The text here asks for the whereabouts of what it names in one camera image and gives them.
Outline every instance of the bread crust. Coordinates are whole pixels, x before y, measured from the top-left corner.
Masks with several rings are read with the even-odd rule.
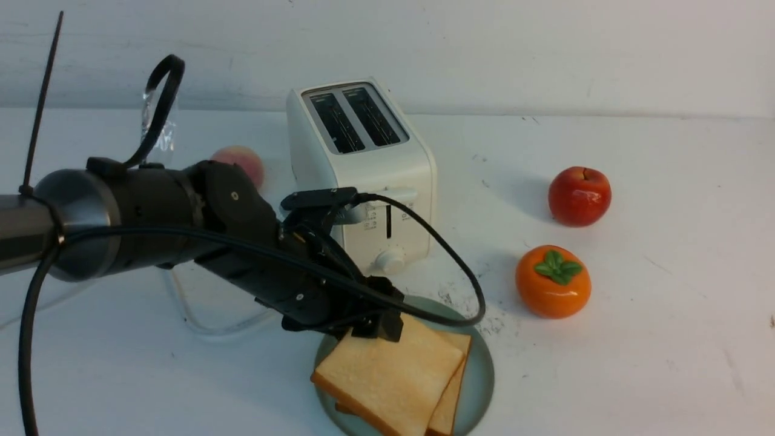
[[[460,361],[460,365],[462,365],[462,367],[463,367],[462,372],[460,373],[460,382],[461,383],[463,381],[463,378],[465,377],[467,363],[468,363],[468,358],[469,358],[469,355],[470,355],[470,352],[471,352],[471,346],[473,345],[473,343],[474,343],[474,339],[471,336],[468,336],[468,346],[467,346],[465,354],[464,354],[465,358]],[[452,378],[454,378],[454,375],[456,375],[458,371],[460,371],[460,366],[458,366],[458,368],[455,370],[455,372],[453,373],[453,377]],[[449,382],[447,383],[447,387],[450,386],[449,383],[452,382],[452,378],[449,379]],[[460,404],[460,392],[461,392],[461,389],[458,389],[457,396],[455,397],[455,407],[453,409],[453,423],[455,423],[456,420],[457,420],[457,407],[458,407],[458,404]],[[361,405],[358,405],[360,407],[360,410],[364,411],[364,412],[360,412],[357,408],[353,408],[353,407],[351,407],[349,405],[350,403],[355,403],[355,400],[352,397],[350,397],[350,401],[349,402],[345,402],[345,401],[340,400],[337,396],[334,396],[332,394],[329,394],[329,395],[331,395],[331,397],[333,397],[336,400],[336,402],[334,403],[334,410],[336,410],[337,412],[340,412],[341,414],[348,414],[348,415],[358,416],[361,419],[365,420],[368,424],[374,426],[382,434],[388,434],[388,433],[384,433],[384,431],[382,430],[383,427],[384,428],[389,428],[389,426],[386,423],[384,423],[378,417],[372,416],[372,418],[375,421],[378,421],[378,422],[381,423],[382,427],[379,427],[379,426],[377,426],[375,424],[372,424],[370,419],[367,419],[363,415],[363,413],[370,414],[370,412],[368,410],[366,410],[365,407],[362,407]],[[429,427],[425,431],[425,436],[453,436],[454,432],[455,432],[454,424],[453,424],[452,431],[450,433],[443,433],[441,431],[437,431],[437,430]]]
[[[371,411],[355,401],[355,399],[352,398],[349,394],[344,393],[342,390],[334,386],[333,383],[330,383],[328,380],[326,380],[324,376],[318,374],[317,372],[313,372],[312,377],[310,377],[310,381],[312,381],[315,386],[322,389],[323,392],[328,393],[334,400],[336,400],[337,403],[341,403],[342,406],[346,407],[362,420],[365,420],[370,426],[374,427],[380,433],[384,434],[385,436],[401,436],[401,434],[392,428],[390,424],[380,419],[376,414],[371,413]]]

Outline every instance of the toaster knob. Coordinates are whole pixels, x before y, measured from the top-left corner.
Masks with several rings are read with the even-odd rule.
[[[375,263],[385,274],[396,274],[404,269],[404,255],[398,250],[383,251],[377,256]]]

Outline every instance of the orange persimmon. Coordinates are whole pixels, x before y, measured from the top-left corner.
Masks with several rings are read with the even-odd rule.
[[[567,318],[589,301],[592,281],[587,267],[573,253],[543,245],[525,253],[516,268],[522,302],[540,317]]]

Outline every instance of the green plate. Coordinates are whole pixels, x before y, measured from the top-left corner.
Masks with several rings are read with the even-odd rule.
[[[454,309],[431,299],[418,296],[406,296],[407,304],[438,313],[446,317],[463,319],[463,316]],[[490,350],[481,334],[473,327],[447,327],[423,320],[425,325],[435,330],[446,330],[471,336],[471,349],[468,355],[466,371],[463,374],[463,384],[460,387],[460,400],[457,404],[457,416],[455,418],[455,436],[469,434],[487,412],[495,386],[495,368],[492,363]],[[336,339],[325,336],[315,356],[317,366],[336,346]],[[379,436],[369,424],[353,415],[342,414],[334,409],[336,401],[327,393],[315,387],[318,399],[323,406],[325,414],[339,427],[344,434],[349,436]]]

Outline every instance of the apple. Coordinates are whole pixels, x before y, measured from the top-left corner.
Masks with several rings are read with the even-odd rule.
[[[210,158],[211,161],[222,162],[224,164],[236,164],[247,174],[256,189],[264,183],[264,163],[254,151],[241,145],[232,145],[224,147],[215,152]]]
[[[589,226],[602,218],[610,205],[611,184],[592,168],[568,168],[549,185],[549,210],[564,226]]]

